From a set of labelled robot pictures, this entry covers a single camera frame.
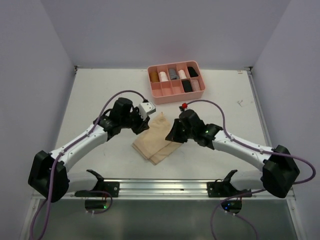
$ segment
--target gray wall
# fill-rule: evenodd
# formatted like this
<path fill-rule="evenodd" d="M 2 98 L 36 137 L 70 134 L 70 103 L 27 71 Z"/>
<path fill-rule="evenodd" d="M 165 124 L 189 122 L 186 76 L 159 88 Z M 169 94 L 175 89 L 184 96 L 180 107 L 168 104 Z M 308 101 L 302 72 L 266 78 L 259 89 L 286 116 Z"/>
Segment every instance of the gray wall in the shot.
<path fill-rule="evenodd" d="M 72 61 L 253 66 L 290 0 L 41 0 Z"/>
<path fill-rule="evenodd" d="M 272 143 L 320 169 L 320 1 L 292 0 L 253 68 Z M 301 179 L 311 171 L 301 167 Z M 294 190 L 308 240 L 319 239 L 320 177 Z"/>
<path fill-rule="evenodd" d="M 73 64 L 38 0 L 0 2 L 0 239 L 19 237 L 35 153 L 59 132 Z"/>

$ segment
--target pink box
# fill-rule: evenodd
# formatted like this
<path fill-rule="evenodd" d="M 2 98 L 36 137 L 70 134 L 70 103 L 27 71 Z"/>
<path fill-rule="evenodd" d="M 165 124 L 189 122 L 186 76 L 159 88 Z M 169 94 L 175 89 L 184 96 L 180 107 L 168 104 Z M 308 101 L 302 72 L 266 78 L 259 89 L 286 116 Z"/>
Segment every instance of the pink box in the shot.
<path fill-rule="evenodd" d="M 188 67 L 193 67 L 198 76 L 190 77 Z M 169 69 L 175 69 L 177 75 L 179 76 L 179 70 L 184 70 L 186 78 L 184 79 L 173 79 L 170 80 Z M 169 81 L 159 81 L 151 82 L 150 73 L 165 72 Z M 183 61 L 163 65 L 154 65 L 148 67 L 149 82 L 151 87 L 151 92 L 153 96 L 153 101 L 155 104 L 167 104 L 173 102 L 181 102 L 191 99 L 199 99 L 204 93 L 206 86 L 204 80 L 201 76 L 199 66 L 196 61 Z M 190 81 L 192 86 L 192 92 L 185 92 L 182 85 L 182 80 Z M 195 81 L 198 81 L 200 90 L 196 91 L 194 85 Z"/>

